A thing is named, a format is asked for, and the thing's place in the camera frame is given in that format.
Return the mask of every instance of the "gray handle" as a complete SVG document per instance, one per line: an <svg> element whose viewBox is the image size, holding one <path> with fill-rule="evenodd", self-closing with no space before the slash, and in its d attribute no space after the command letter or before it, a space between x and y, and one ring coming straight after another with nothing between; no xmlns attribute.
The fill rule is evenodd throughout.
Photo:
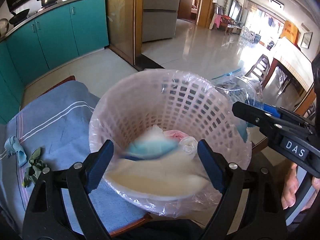
<svg viewBox="0 0 320 240"><path fill-rule="evenodd" d="M305 171L303 168L298 166L297 179L299 182L299 187L300 187L302 181L304 180L306 174L307 174L307 171ZM308 201L310 200L310 198L312 197L314 192L315 192L315 188L311 185L308 192L305 194L305 196L301 200L300 204L296 207L296 209L292 212L292 214L286 219L285 222L286 222L287 226L293 222L293 220L296 218L296 216L298 216L298 214L301 212L301 210L304 208L304 206L308 203Z"/></svg>

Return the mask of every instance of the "countertop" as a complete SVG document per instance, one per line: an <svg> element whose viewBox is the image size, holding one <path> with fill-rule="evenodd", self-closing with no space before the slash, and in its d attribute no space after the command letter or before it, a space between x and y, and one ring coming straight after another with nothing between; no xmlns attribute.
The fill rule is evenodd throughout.
<svg viewBox="0 0 320 240"><path fill-rule="evenodd" d="M64 1L64 2L58 2L57 4L55 5L52 5L46 9L43 9L42 11L38 12L38 13L35 13L34 15L28 17L27 19L25 19L23 22L21 22L20 24L18 24L17 26L15 26L14 28L12 28L10 31L7 32L7 34L3 37L0 38L0 42L3 41L4 39L6 39L10 34L14 33L16 30L18 30L20 27L22 27L23 25L25 25L27 22L29 21L32 21L33 19L37 18L38 16L48 12L48 11L51 11L53 9L56 9L60 6L63 6L63 5L66 5L68 3L72 3L72 2L75 2L75 1L79 1L79 0L67 0L67 1Z"/></svg>

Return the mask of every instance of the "picture frame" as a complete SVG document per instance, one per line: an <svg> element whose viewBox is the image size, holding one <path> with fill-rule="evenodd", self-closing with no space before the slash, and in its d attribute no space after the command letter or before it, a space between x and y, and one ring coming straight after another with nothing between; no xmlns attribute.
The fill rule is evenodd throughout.
<svg viewBox="0 0 320 240"><path fill-rule="evenodd" d="M312 38L312 32L306 32L301 41L301 48L308 49Z"/></svg>

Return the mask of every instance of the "gray refrigerator drawer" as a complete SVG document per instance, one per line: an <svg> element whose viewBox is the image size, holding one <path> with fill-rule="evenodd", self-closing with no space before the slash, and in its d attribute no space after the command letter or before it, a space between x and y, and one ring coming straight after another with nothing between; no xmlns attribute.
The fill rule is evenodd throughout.
<svg viewBox="0 0 320 240"><path fill-rule="evenodd" d="M180 0L143 0L143 9L178 11Z"/></svg>
<svg viewBox="0 0 320 240"><path fill-rule="evenodd" d="M177 12L143 12L142 41L173 38Z"/></svg>

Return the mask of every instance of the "wooden chair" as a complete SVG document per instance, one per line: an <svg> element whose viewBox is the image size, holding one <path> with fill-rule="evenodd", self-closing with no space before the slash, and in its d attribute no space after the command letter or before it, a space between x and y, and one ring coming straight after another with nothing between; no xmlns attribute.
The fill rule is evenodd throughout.
<svg viewBox="0 0 320 240"><path fill-rule="evenodd" d="M257 60L257 63L252 66L252 68L247 74L245 74L245 76L248 77L251 73L253 73L259 78L260 82L262 83L267 76L269 68L270 63L268 57L262 54L261 57Z"/></svg>

